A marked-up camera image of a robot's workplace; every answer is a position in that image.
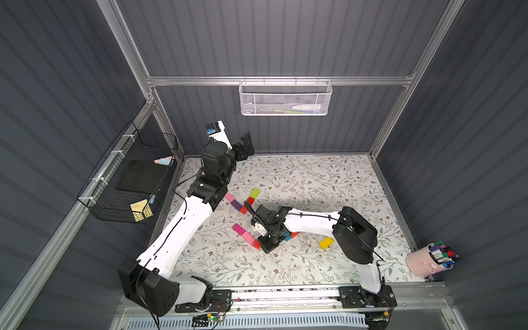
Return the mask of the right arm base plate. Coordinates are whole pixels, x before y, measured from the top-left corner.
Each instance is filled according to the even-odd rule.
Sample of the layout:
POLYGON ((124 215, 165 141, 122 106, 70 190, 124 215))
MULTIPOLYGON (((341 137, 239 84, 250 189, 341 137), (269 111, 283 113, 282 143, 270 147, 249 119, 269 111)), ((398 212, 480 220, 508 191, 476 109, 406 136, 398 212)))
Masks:
POLYGON ((351 308, 389 308, 397 307, 397 301, 393 293, 392 287, 382 284, 381 290, 377 294, 373 294, 364 290, 360 286, 342 286, 338 288, 338 301, 342 303, 345 309, 351 308))

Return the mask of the pink block bottom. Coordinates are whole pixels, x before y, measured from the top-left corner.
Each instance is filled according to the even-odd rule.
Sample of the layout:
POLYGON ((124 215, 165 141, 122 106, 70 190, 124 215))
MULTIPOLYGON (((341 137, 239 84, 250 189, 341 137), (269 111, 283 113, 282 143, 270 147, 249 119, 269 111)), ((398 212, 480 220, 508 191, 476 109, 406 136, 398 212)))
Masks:
POLYGON ((255 242, 255 238, 249 233, 249 232, 244 232, 242 234, 242 237, 250 244, 250 245, 253 245, 254 242, 255 242))

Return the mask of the magenta block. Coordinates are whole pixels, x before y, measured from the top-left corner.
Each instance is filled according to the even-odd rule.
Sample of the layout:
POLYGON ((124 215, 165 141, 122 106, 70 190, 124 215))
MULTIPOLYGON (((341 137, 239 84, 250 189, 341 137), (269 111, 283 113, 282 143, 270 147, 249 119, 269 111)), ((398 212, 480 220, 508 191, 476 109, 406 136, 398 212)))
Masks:
POLYGON ((232 229, 241 237, 243 237, 247 232, 239 224, 233 225, 232 229))

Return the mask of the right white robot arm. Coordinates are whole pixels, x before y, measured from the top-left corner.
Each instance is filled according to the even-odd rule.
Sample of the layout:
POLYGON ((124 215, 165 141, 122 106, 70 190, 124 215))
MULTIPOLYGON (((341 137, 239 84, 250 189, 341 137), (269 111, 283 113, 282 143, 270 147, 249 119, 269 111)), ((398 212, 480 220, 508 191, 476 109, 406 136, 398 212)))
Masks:
POLYGON ((382 277, 377 264, 382 257, 375 252, 378 231, 352 207, 345 206, 332 213, 315 213, 286 206, 278 210, 259 206, 254 210, 249 202, 244 202, 244 206, 252 216, 254 228, 263 232, 257 241, 266 254, 294 233, 323 235, 333 239, 345 257, 357 265, 364 292, 378 295, 382 291, 382 277))

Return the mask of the pink block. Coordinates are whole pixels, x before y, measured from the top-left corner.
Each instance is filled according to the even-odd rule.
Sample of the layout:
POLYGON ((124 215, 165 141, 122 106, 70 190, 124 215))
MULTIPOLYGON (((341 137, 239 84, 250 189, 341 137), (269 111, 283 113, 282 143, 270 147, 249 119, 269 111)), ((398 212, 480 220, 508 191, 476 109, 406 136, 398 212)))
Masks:
POLYGON ((230 194, 230 193, 226 193, 225 194, 225 198, 230 202, 232 203, 233 201, 235 201, 235 198, 230 194))
POLYGON ((242 237, 250 244, 250 245, 253 245, 254 242, 255 242, 255 238, 249 233, 249 232, 244 232, 242 234, 242 237))

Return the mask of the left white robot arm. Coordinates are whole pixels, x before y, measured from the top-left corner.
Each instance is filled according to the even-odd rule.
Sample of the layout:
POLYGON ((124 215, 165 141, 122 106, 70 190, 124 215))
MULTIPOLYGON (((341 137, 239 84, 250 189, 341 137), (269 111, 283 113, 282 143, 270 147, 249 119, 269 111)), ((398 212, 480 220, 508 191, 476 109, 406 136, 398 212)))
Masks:
POLYGON ((154 318, 166 315, 175 305, 209 307, 211 283, 196 276, 172 281, 170 276, 192 236, 227 194, 237 163, 255 152, 250 133, 232 144, 220 120, 207 125, 206 131, 208 142, 202 150, 201 166, 180 209, 135 261, 124 261, 119 269, 125 297, 154 318))

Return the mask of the yellow block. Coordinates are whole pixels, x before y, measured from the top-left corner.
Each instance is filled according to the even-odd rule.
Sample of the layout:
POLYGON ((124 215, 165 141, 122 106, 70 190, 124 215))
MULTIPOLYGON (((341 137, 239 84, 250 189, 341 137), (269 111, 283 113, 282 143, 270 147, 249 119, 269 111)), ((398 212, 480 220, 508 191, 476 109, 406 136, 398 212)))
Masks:
POLYGON ((319 243, 319 246, 323 249, 323 250, 326 250, 332 243, 334 242, 334 239, 331 238, 331 237, 326 237, 325 239, 323 239, 320 243, 319 243))

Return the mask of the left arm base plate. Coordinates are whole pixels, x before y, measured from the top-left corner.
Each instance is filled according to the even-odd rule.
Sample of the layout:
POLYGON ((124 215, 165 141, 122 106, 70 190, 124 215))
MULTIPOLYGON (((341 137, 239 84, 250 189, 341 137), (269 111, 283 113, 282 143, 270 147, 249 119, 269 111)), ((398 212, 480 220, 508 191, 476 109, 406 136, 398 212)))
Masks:
POLYGON ((198 303, 186 303, 175 306, 175 313, 224 313, 232 301, 232 290, 210 290, 198 303))

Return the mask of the lime green block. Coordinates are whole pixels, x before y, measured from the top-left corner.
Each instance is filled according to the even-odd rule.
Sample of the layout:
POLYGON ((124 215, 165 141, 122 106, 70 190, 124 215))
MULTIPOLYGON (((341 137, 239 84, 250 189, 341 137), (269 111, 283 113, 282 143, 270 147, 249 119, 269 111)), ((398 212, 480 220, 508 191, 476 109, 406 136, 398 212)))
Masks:
POLYGON ((250 198, 256 199, 259 194, 260 190, 258 188, 254 188, 250 194, 250 198))

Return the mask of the purple block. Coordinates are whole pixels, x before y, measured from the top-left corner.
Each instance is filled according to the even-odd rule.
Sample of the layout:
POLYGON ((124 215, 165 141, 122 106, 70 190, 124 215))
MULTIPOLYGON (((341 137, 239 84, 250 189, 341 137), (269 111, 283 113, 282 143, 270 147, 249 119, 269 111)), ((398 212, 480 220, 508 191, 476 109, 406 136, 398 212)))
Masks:
POLYGON ((233 200, 230 204, 238 211, 243 208, 243 205, 240 204, 237 200, 233 200))

